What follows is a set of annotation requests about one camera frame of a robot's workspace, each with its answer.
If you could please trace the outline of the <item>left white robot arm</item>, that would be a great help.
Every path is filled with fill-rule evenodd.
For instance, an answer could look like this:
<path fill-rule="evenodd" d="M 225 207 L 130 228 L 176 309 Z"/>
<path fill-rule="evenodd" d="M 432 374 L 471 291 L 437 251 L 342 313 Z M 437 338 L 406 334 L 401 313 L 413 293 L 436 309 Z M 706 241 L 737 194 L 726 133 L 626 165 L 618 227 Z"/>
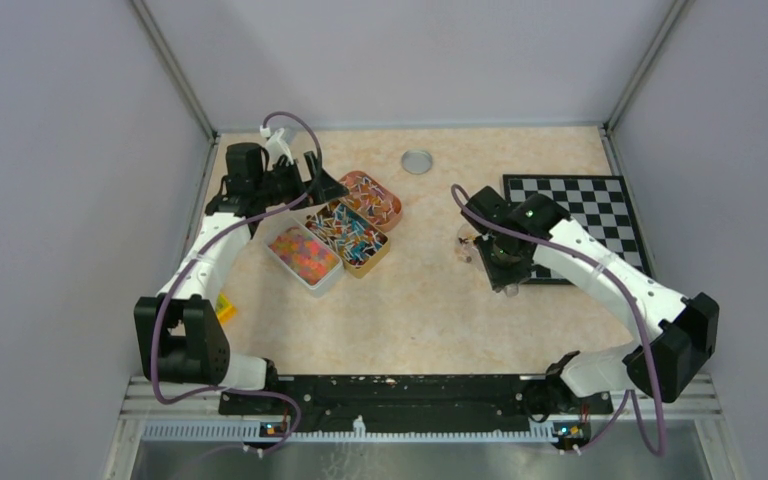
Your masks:
<path fill-rule="evenodd" d="M 207 202 L 196 239 L 173 277 L 133 310 L 143 374 L 161 383 L 242 390 L 257 413 L 279 404 L 280 386 L 269 379 L 267 359 L 232 352 L 215 310 L 237 255 L 260 223 L 287 210 L 318 206 L 347 195 L 322 165 L 319 149 L 302 162 L 276 147 L 229 146 L 226 174 Z"/>

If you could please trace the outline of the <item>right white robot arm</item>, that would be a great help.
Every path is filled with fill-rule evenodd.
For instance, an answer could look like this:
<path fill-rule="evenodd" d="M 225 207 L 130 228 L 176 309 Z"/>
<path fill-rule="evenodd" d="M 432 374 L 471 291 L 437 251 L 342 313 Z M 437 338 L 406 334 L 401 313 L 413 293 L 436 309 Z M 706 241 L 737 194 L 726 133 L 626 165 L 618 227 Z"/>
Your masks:
<path fill-rule="evenodd" d="M 476 247 L 494 291 L 523 284 L 546 267 L 587 293 L 620 321 L 631 342 L 573 352 L 546 385 L 549 404 L 572 412 L 586 397 L 636 388 L 673 403 L 716 349 L 720 306 L 704 292 L 688 297 L 648 277 L 596 240 L 572 214 L 543 194 L 514 204 L 485 187 L 452 196 L 475 228 Z"/>

